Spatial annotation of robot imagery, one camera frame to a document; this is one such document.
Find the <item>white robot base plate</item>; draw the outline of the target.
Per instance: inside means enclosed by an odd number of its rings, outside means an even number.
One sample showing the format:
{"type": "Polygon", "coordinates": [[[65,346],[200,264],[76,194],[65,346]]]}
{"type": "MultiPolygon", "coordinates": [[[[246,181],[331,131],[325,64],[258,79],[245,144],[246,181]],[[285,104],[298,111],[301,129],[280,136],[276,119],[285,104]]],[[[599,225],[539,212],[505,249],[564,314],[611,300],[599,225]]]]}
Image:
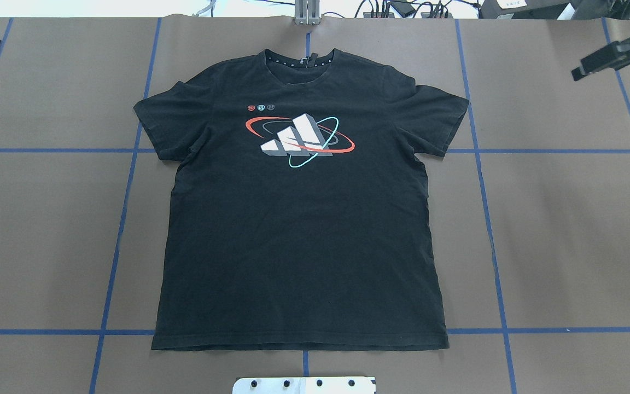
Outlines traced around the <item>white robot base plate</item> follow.
{"type": "Polygon", "coordinates": [[[374,377],[301,376],[240,378],[232,393],[377,393],[374,377]]]}

